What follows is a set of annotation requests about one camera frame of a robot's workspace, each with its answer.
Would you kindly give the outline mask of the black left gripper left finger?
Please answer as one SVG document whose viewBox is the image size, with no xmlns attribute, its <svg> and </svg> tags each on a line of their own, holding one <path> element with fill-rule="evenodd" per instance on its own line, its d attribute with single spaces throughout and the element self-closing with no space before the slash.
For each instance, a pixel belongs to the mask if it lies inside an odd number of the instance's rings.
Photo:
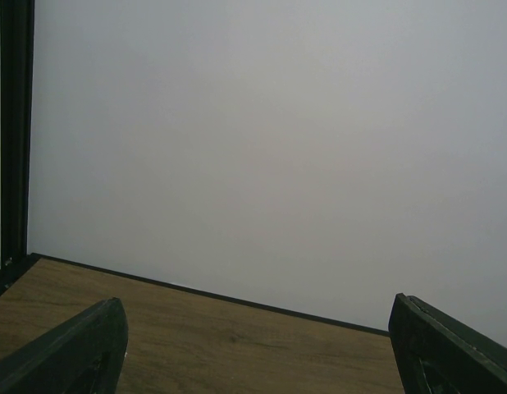
<svg viewBox="0 0 507 394">
<path fill-rule="evenodd" d="M 126 349 L 121 300 L 101 300 L 0 359 L 0 393 L 114 393 Z"/>
</svg>

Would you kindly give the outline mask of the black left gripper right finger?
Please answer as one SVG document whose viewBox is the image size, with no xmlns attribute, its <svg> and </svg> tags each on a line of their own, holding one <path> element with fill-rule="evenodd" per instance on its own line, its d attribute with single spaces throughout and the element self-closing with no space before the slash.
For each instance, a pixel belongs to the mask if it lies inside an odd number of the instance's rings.
<svg viewBox="0 0 507 394">
<path fill-rule="evenodd" d="M 388 323 L 406 393 L 507 393 L 507 348 L 413 295 Z"/>
</svg>

